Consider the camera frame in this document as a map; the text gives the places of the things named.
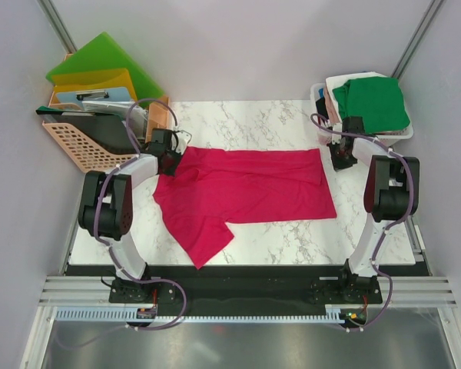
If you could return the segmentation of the pink red t shirt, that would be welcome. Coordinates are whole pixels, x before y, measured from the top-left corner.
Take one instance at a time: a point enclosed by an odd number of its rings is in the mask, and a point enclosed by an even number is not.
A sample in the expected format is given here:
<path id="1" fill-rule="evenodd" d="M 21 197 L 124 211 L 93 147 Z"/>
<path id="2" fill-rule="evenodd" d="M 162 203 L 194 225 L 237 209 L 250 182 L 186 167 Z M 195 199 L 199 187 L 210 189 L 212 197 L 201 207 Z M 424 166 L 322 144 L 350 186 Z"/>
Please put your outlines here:
<path id="1" fill-rule="evenodd" d="M 153 194 L 168 232 L 200 269 L 234 238 L 229 224 L 334 219 L 320 150 L 189 147 Z"/>

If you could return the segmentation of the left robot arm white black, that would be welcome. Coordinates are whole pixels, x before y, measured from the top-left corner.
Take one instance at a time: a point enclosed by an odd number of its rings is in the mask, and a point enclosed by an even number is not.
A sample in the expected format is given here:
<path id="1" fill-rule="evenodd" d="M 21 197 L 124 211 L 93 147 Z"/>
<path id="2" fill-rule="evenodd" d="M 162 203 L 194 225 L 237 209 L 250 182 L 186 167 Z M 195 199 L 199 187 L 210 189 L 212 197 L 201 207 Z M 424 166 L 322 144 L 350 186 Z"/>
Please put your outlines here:
<path id="1" fill-rule="evenodd" d="M 133 191 L 149 178 L 174 175 L 192 135 L 158 128 L 135 154 L 105 171 L 85 175 L 78 224 L 104 246 L 115 267 L 111 303 L 145 303 L 156 295 L 147 263 L 131 235 Z"/>

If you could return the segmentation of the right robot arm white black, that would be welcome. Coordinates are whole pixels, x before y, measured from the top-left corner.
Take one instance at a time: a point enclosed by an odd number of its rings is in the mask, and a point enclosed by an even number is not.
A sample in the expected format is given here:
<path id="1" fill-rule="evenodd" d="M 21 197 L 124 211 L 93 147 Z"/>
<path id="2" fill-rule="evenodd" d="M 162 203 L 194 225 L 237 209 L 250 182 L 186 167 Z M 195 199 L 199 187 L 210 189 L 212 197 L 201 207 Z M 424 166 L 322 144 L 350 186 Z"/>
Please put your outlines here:
<path id="1" fill-rule="evenodd" d="M 402 156 L 368 135 L 360 117 L 343 120 L 336 158 L 356 159 L 369 167 L 363 206 L 366 224 L 354 252 L 345 261 L 337 282 L 338 297 L 351 303 L 379 290 L 379 258 L 394 226 L 413 215 L 419 202 L 420 160 Z"/>

